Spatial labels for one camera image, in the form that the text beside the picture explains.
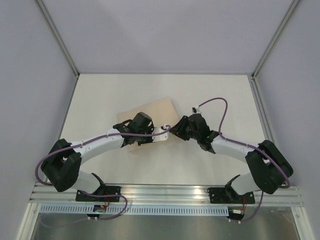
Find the black mounting bracket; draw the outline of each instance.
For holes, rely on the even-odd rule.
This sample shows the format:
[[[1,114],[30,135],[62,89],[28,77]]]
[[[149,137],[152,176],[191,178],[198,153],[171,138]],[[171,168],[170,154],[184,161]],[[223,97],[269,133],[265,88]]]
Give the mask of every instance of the black mounting bracket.
[[[235,195],[232,200],[227,196],[225,187],[209,187],[206,191],[211,204],[244,204],[244,199],[246,204],[256,203],[253,191],[244,195]]]
[[[100,195],[120,195],[121,187],[120,186],[103,186],[99,188]],[[82,191],[77,191],[75,196],[76,202],[107,202],[107,197],[93,197],[84,194]],[[119,197],[109,197],[110,203],[118,203]]]

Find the gray panel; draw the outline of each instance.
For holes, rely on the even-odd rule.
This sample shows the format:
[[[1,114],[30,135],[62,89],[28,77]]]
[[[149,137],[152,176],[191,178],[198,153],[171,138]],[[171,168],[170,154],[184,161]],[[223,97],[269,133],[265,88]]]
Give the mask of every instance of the gray panel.
[[[45,0],[81,73],[255,70],[292,0]]]
[[[85,218],[79,214],[46,214],[49,226]],[[110,221],[83,221],[51,229],[37,222],[31,239],[50,240],[297,240],[290,208],[262,208],[249,223],[228,222],[226,217],[123,215]]]
[[[302,1],[258,76],[280,149],[320,238],[320,1]]]
[[[75,78],[32,0],[0,1],[0,233],[15,238]]]

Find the metal vent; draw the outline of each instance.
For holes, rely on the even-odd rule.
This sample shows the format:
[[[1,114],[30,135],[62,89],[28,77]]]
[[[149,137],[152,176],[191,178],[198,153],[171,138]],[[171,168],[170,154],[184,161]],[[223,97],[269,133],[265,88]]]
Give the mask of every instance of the metal vent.
[[[99,214],[94,212],[94,204],[51,204],[43,203],[40,213],[56,214]],[[111,205],[106,209],[106,214],[116,214],[124,205]],[[228,216],[226,206],[154,206],[134,205],[128,206],[124,214],[128,215],[163,215],[163,216]]]

